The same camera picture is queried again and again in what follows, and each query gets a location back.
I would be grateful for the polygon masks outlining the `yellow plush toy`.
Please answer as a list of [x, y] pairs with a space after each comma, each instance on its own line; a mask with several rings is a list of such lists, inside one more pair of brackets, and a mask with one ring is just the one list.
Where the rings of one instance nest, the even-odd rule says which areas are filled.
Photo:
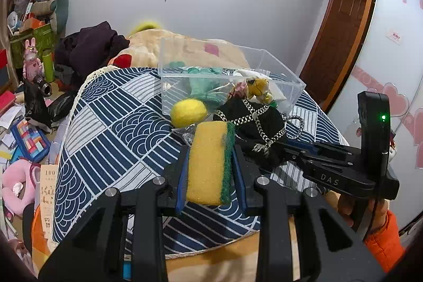
[[161, 26], [154, 21], [142, 21], [131, 30], [128, 36], [132, 36], [140, 31], [149, 30], [149, 29], [160, 29], [160, 28]]

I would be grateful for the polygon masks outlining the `orange right sleeve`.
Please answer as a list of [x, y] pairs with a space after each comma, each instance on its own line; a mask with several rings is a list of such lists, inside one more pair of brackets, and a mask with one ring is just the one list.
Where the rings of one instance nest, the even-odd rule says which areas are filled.
[[388, 273], [404, 255], [405, 249], [400, 243], [397, 218], [387, 210], [385, 224], [372, 232], [364, 241], [365, 246], [375, 257], [385, 273]]

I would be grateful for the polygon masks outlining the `green bottle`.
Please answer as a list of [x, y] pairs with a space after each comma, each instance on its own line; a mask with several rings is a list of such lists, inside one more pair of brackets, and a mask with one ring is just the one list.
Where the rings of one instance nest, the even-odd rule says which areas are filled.
[[54, 81], [54, 62], [51, 49], [45, 49], [42, 53], [42, 62], [44, 66], [44, 78], [47, 82]]

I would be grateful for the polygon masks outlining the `grey green plush toy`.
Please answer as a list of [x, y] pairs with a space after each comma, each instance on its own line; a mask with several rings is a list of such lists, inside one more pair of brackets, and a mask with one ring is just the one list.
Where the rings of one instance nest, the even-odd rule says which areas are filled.
[[36, 18], [49, 20], [56, 35], [63, 37], [69, 13], [69, 0], [35, 0], [31, 6], [31, 13]]

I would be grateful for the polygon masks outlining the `brown wooden door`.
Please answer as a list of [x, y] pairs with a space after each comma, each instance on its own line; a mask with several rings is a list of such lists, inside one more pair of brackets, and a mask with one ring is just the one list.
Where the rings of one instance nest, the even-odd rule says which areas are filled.
[[323, 111], [356, 40], [367, 0], [329, 0], [318, 35], [300, 73]]

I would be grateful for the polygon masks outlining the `clear plastic storage bin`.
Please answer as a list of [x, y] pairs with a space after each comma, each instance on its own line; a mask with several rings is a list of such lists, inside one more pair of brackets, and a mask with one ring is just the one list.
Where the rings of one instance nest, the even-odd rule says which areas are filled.
[[[296, 101], [302, 94], [302, 91], [305, 89], [305, 83], [267, 50], [243, 46], [237, 47], [239, 47], [245, 53], [245, 57], [250, 67], [248, 69], [240, 67], [222, 67], [224, 69], [224, 75], [209, 75], [210, 78], [221, 79], [224, 83], [229, 84], [226, 90], [225, 101], [227, 100], [233, 86], [236, 83], [244, 80], [243, 77], [234, 77], [233, 72], [239, 69], [254, 70], [270, 77], [273, 82], [278, 85], [282, 93], [285, 95], [285, 97], [287, 97], [287, 100], [281, 102], [276, 107], [283, 114], [289, 114]], [[168, 66], [163, 66], [162, 64], [158, 66], [158, 73], [161, 77], [162, 112], [165, 115], [170, 114], [171, 108], [178, 101], [190, 99], [184, 98], [183, 94], [178, 92], [178, 89], [176, 88], [176, 82], [173, 82], [173, 78], [202, 77], [202, 75], [183, 75], [179, 74], [178, 72], [167, 72], [167, 69]], [[217, 107], [208, 106], [206, 106], [206, 108], [209, 112], [215, 111], [215, 109], [217, 109]]]

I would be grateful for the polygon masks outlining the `beige patchwork blanket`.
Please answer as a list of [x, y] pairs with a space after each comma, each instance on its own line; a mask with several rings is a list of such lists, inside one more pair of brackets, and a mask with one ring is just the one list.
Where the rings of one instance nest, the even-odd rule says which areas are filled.
[[182, 63], [185, 67], [249, 68], [245, 53], [221, 39], [198, 40], [165, 29], [146, 29], [129, 38], [108, 64], [115, 67], [158, 67]]

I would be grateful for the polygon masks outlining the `black chain hat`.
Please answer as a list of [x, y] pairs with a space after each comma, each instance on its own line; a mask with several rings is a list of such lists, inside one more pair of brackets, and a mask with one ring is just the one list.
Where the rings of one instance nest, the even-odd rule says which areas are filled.
[[[214, 113], [214, 120], [232, 123], [240, 145], [266, 158], [276, 143], [299, 138], [305, 125], [300, 116], [282, 114], [275, 107], [238, 97], [220, 106]], [[292, 121], [299, 124], [295, 136], [289, 136], [286, 129], [287, 123]]]

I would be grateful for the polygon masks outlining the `pink bunny doll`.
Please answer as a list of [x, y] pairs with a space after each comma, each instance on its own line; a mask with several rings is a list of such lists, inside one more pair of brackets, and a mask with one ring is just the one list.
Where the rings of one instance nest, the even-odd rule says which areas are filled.
[[36, 77], [44, 76], [44, 66], [38, 57], [36, 39], [34, 37], [27, 39], [24, 46], [23, 78], [33, 82]]

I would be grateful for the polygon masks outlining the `pink plush pillow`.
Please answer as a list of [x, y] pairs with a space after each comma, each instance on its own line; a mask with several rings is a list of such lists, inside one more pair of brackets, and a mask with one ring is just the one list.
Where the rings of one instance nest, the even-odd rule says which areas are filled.
[[2, 197], [6, 207], [22, 216], [24, 209], [34, 202], [37, 178], [41, 165], [26, 159], [12, 163], [2, 175]]

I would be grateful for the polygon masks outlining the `yellow green sponge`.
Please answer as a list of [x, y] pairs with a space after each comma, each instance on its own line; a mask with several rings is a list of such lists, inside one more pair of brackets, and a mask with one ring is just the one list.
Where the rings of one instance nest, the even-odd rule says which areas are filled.
[[232, 150], [235, 126], [230, 122], [200, 123], [188, 157], [186, 199], [202, 205], [231, 203]]

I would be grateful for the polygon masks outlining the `blue white patterned tablecloth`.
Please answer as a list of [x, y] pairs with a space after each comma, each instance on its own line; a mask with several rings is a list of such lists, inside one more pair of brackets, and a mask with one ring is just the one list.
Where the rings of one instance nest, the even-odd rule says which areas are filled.
[[[62, 241], [108, 187], [141, 187], [178, 158], [182, 140], [163, 115], [158, 70], [96, 71], [80, 88], [59, 155], [52, 238]], [[260, 229], [260, 219], [227, 206], [187, 204], [163, 219], [168, 258], [193, 256], [231, 244]]]

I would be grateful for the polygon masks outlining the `green knitted cloth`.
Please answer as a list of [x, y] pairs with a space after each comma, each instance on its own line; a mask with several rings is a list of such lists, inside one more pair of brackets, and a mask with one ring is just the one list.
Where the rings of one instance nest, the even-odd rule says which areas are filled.
[[202, 77], [173, 78], [178, 92], [183, 94], [184, 98], [200, 100], [208, 107], [219, 107], [225, 103], [229, 84], [221, 79], [209, 77], [209, 75], [224, 75], [222, 67], [189, 67], [182, 61], [174, 61], [169, 64], [166, 71], [183, 75], [202, 75]]

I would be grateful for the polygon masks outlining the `white wardrobe sliding door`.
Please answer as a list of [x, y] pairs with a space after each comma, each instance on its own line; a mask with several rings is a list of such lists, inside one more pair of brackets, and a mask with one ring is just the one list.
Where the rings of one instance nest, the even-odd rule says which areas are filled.
[[391, 209], [404, 229], [422, 213], [422, 0], [375, 0], [363, 46], [328, 116], [347, 142], [359, 146], [357, 95], [389, 97], [400, 181]]

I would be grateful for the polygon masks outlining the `yellow felt ball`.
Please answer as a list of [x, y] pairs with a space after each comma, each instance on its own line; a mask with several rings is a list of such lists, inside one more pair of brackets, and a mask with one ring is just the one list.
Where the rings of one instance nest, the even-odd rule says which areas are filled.
[[197, 99], [184, 99], [173, 105], [170, 112], [171, 123], [175, 128], [188, 127], [203, 121], [208, 115], [204, 103]]

